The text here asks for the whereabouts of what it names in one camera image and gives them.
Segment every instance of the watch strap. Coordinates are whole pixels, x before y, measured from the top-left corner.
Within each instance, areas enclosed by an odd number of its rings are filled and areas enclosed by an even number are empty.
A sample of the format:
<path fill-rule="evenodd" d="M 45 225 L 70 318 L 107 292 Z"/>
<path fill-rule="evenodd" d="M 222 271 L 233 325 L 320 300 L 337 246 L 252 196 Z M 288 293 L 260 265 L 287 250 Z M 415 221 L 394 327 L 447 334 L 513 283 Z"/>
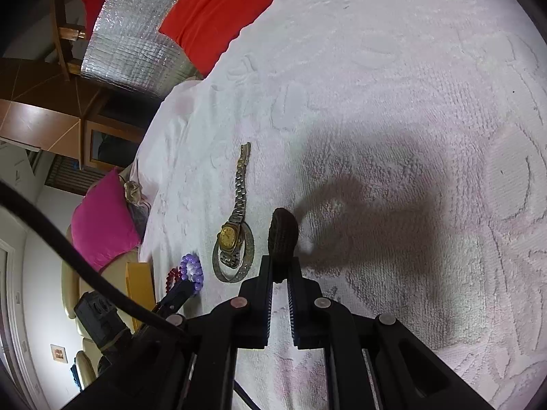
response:
<path fill-rule="evenodd" d="M 235 251 L 231 254 L 226 251 L 221 251 L 221 262 L 232 269 L 237 268 L 239 265 L 239 251 Z"/>
<path fill-rule="evenodd" d="M 242 223 L 245 218 L 245 207 L 247 206 L 247 190 L 245 189 L 245 170 L 249 163 L 249 155 L 251 154 L 251 143 L 247 142 L 241 145 L 240 158 L 237 160 L 236 171 L 236 200 L 234 210 L 229 222 Z"/>

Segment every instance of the screw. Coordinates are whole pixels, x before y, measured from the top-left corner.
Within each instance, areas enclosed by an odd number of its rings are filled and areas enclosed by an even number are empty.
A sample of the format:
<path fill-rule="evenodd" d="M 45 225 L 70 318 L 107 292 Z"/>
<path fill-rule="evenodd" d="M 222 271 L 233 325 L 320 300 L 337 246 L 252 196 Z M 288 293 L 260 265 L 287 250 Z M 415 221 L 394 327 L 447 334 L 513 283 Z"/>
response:
<path fill-rule="evenodd" d="M 241 296 L 234 297 L 230 301 L 230 305 L 233 306 L 234 308 L 243 308 L 244 306 L 247 306 L 247 299 Z"/>
<path fill-rule="evenodd" d="M 313 304 L 317 308 L 329 308 L 330 307 L 330 300 L 328 300 L 326 297 L 318 297 L 314 300 Z"/>
<path fill-rule="evenodd" d="M 393 325 L 396 321 L 395 316 L 390 313 L 382 313 L 378 319 L 384 325 Z"/>
<path fill-rule="evenodd" d="M 178 327 L 184 322 L 184 316 L 181 316 L 180 314 L 172 314 L 168 316 L 165 320 L 169 322 L 170 324 L 173 324 L 176 327 Z"/>

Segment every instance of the bed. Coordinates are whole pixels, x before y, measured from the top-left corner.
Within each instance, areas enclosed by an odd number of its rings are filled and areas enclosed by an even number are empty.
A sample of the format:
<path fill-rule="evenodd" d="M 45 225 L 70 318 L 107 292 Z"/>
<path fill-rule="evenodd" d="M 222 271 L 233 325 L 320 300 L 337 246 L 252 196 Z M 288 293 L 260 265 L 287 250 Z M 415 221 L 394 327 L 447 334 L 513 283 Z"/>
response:
<path fill-rule="evenodd" d="M 173 89 L 137 153 L 157 299 L 189 252 L 204 288 L 184 314 L 236 296 L 211 254 L 250 141 L 248 276 L 285 207 L 325 295 L 393 313 L 494 408 L 524 409 L 547 374 L 546 71 L 515 0 L 274 0 Z M 269 346 L 240 350 L 236 379 L 261 408 L 317 409 L 322 378 L 276 285 Z"/>

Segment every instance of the wooden cabinet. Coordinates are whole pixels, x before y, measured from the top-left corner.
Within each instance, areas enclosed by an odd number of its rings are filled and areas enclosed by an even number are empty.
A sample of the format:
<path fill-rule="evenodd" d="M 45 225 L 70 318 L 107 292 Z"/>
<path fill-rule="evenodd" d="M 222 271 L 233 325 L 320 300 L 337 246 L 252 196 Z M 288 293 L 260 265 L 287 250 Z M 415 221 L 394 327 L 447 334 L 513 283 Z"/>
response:
<path fill-rule="evenodd" d="M 145 130 L 101 115 L 110 91 L 43 61 L 0 59 L 0 138 L 114 167 L 93 156 L 93 131 L 140 143 Z"/>

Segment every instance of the red beaded bracelet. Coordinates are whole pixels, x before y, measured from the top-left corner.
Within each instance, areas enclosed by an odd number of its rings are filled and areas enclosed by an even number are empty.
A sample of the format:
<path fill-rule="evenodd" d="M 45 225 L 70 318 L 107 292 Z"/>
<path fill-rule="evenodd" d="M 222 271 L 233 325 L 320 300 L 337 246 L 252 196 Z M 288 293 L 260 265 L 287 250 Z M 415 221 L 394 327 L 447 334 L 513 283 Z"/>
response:
<path fill-rule="evenodd" d="M 182 275 L 178 268 L 171 268 L 168 272 L 167 279 L 165 280 L 165 294 L 169 293 L 169 290 L 173 288 L 173 285 L 176 284 L 181 277 Z"/>

